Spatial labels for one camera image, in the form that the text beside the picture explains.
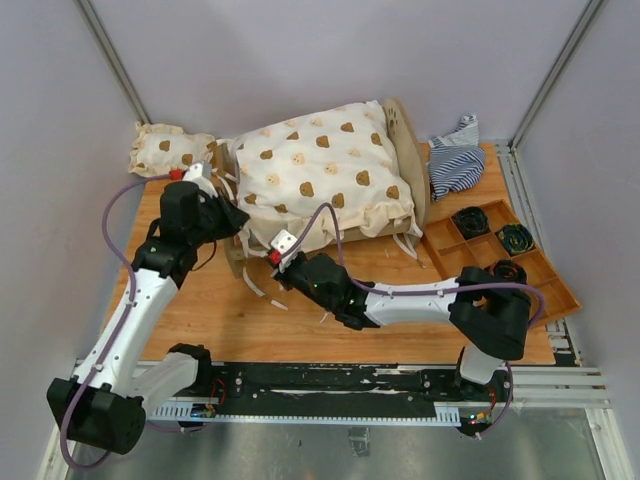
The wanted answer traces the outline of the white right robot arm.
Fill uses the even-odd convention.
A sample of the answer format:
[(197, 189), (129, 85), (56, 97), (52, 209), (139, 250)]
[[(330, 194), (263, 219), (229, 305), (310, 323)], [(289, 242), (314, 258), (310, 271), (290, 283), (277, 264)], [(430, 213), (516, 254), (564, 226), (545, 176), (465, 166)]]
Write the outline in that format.
[(453, 278), (421, 285), (352, 279), (326, 254), (303, 253), (280, 261), (269, 255), (273, 277), (353, 330), (405, 323), (454, 326), (469, 342), (453, 375), (455, 392), (474, 400), (486, 392), (498, 367), (524, 356), (530, 297), (526, 286), (465, 267)]

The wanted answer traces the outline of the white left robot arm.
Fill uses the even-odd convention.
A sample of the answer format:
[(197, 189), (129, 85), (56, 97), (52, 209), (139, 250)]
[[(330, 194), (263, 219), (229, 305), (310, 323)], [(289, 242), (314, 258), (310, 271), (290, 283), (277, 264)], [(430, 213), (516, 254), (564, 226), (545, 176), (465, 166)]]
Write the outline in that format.
[(76, 467), (69, 441), (126, 454), (138, 442), (148, 414), (182, 390), (200, 396), (214, 383), (210, 352), (177, 344), (140, 375), (134, 373), (159, 317), (194, 271), (205, 244), (236, 235), (248, 217), (209, 179), (167, 184), (160, 216), (133, 260), (128, 283), (105, 330), (69, 379), (56, 378), (47, 401), (60, 429), (60, 449)]

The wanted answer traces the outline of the small bear print pillow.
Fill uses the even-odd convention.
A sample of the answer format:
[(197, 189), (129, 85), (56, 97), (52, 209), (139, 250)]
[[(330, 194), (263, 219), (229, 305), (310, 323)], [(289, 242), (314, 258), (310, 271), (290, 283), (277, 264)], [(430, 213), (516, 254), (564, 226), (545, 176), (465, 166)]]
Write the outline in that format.
[(189, 134), (167, 124), (135, 125), (137, 138), (132, 144), (128, 172), (155, 177), (172, 170), (187, 170), (192, 164), (210, 162), (217, 141), (206, 133)]

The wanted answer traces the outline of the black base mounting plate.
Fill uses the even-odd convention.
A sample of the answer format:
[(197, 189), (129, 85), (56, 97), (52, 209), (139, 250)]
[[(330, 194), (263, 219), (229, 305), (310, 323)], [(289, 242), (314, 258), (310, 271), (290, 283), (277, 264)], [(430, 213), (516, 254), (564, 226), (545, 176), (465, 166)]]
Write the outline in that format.
[(455, 368), (398, 364), (226, 363), (212, 367), (198, 409), (212, 414), (426, 415), (439, 402), (493, 406), (507, 398), (509, 376), (486, 385), (463, 380)]

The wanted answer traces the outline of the wooden compartment tray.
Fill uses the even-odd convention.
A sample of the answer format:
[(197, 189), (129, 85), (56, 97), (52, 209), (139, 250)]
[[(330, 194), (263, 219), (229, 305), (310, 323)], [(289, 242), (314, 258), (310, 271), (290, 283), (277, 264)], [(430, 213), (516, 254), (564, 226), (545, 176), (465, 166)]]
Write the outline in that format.
[(535, 247), (531, 251), (515, 257), (511, 257), (502, 247), (496, 232), (506, 224), (522, 224), (508, 205), (503, 201), (494, 201), (477, 207), (488, 216), (490, 232), (485, 235), (465, 240), (452, 221), (455, 213), (426, 226), (422, 243), (441, 277), (457, 276), (466, 266), (485, 270), (500, 259), (512, 260), (526, 270), (526, 284), (544, 296), (544, 312), (539, 319), (541, 324), (577, 312), (581, 308), (579, 300), (535, 240)]

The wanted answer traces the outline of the blue striped cloth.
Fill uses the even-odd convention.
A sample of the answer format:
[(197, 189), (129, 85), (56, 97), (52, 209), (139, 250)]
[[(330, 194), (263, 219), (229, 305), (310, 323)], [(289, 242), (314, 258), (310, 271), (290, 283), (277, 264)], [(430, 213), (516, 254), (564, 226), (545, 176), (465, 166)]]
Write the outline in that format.
[(486, 153), (479, 145), (476, 115), (464, 115), (457, 127), (429, 140), (428, 173), (431, 195), (438, 202), (450, 193), (474, 187), (486, 165)]

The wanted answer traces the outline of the black orange rolled fabric item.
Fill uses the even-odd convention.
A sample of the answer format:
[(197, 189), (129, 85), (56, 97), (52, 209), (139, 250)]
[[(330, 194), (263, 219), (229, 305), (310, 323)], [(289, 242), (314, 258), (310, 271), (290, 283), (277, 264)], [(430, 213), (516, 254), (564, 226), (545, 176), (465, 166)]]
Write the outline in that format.
[(507, 282), (515, 282), (521, 284), (527, 283), (526, 270), (521, 265), (512, 260), (500, 259), (487, 266), (485, 270), (494, 277), (505, 280)]

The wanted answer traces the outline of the blue yellow rolled fabric item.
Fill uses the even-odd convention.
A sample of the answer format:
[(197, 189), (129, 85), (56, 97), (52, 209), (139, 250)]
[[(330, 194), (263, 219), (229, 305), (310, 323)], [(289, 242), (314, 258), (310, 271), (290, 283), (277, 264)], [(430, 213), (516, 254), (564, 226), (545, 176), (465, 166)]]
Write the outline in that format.
[(527, 253), (535, 247), (532, 234), (519, 223), (504, 225), (496, 232), (496, 237), (511, 257)]

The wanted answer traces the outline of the left aluminium frame post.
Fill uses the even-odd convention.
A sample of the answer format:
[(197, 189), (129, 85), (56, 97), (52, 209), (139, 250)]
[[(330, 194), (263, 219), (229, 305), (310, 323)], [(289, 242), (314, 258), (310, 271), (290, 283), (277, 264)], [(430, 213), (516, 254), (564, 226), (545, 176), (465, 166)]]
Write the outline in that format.
[(100, 50), (108, 68), (113, 75), (116, 83), (121, 89), (125, 100), (134, 113), (137, 121), (141, 123), (149, 123), (148, 113), (143, 102), (128, 75), (127, 69), (120, 58), (110, 36), (93, 4), (90, 0), (73, 0), (73, 4), (77, 8), (80, 16), (85, 22), (89, 33)]

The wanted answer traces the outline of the aluminium frame post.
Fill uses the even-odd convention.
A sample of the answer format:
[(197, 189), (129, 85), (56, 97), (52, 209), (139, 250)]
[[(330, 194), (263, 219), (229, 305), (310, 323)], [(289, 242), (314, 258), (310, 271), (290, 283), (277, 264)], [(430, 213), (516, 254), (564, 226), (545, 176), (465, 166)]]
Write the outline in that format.
[(141, 123), (149, 123), (148, 113), (143, 102), (128, 75), (127, 69), (120, 58), (110, 36), (93, 4), (90, 0), (73, 0), (73, 4), (77, 8), (80, 16), (85, 22), (89, 33), (100, 50), (108, 68), (113, 75), (116, 83), (121, 89), (125, 100), (134, 113), (137, 121)]
[(540, 87), (529, 104), (529, 107), (523, 115), (518, 127), (516, 128), (516, 131), (509, 142), (509, 148), (511, 150), (517, 150), (527, 137), (536, 118), (552, 96), (561, 77), (566, 72), (571, 61), (588, 36), (589, 31), (595, 25), (607, 4), (607, 0), (589, 0), (586, 2), (549, 71), (545, 75)]

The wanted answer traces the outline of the right aluminium frame post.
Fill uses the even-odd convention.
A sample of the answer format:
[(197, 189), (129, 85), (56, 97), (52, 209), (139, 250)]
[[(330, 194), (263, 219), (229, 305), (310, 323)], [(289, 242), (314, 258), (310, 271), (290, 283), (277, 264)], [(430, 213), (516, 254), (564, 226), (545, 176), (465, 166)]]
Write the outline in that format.
[(529, 104), (529, 107), (523, 115), (518, 127), (516, 128), (516, 131), (509, 142), (509, 148), (511, 150), (517, 150), (527, 137), (536, 118), (552, 96), (561, 77), (566, 72), (571, 61), (588, 36), (589, 31), (595, 25), (607, 4), (607, 0), (589, 0), (586, 2), (549, 71), (545, 75), (540, 87)]

